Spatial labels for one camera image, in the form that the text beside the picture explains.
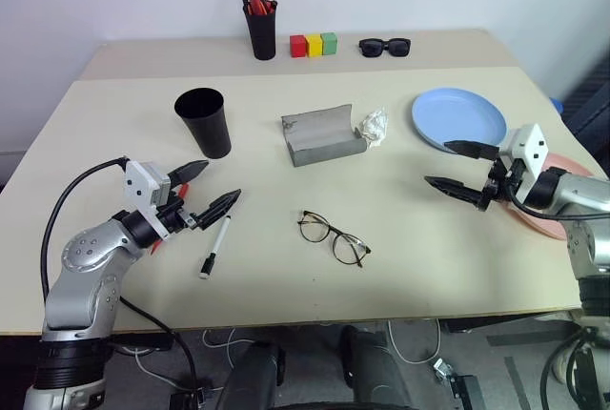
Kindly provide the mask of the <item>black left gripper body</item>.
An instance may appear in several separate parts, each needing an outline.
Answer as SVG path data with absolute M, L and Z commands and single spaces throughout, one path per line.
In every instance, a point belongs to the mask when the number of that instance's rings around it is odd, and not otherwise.
M 155 216 L 169 235 L 198 226 L 195 215 L 189 213 L 184 204 L 183 198 L 175 191 L 170 191 L 166 203 L 157 207 Z

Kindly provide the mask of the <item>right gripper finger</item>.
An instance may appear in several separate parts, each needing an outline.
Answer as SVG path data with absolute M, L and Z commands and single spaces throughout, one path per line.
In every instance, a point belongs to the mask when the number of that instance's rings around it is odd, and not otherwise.
M 469 188 L 460 181 L 431 175 L 426 175 L 424 180 L 443 194 L 469 203 L 475 206 L 479 211 L 484 212 L 489 206 L 490 200 L 483 195 L 483 191 Z
M 453 140 L 444 143 L 444 147 L 452 152 L 474 159 L 495 161 L 498 158 L 499 147 L 468 140 Z

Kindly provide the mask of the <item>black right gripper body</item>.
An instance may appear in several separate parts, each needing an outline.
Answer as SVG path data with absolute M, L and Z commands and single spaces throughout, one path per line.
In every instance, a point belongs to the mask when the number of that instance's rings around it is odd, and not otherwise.
M 510 200 L 517 193 L 523 174 L 524 161 L 521 158 L 513 159 L 506 168 L 500 157 L 496 157 L 482 188 L 478 209 L 485 212 L 492 201 Z

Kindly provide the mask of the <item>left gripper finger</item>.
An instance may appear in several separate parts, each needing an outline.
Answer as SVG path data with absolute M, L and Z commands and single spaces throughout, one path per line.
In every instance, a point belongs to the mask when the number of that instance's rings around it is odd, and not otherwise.
M 209 165 L 208 160 L 195 160 L 188 162 L 168 173 L 171 187 L 175 188 L 188 184 L 197 178 Z
M 209 208 L 205 212 L 200 215 L 193 216 L 195 227 L 201 230 L 206 230 L 212 226 L 218 219 L 223 218 L 229 213 L 233 205 L 239 199 L 240 195 L 240 189 L 221 195 L 209 205 Z

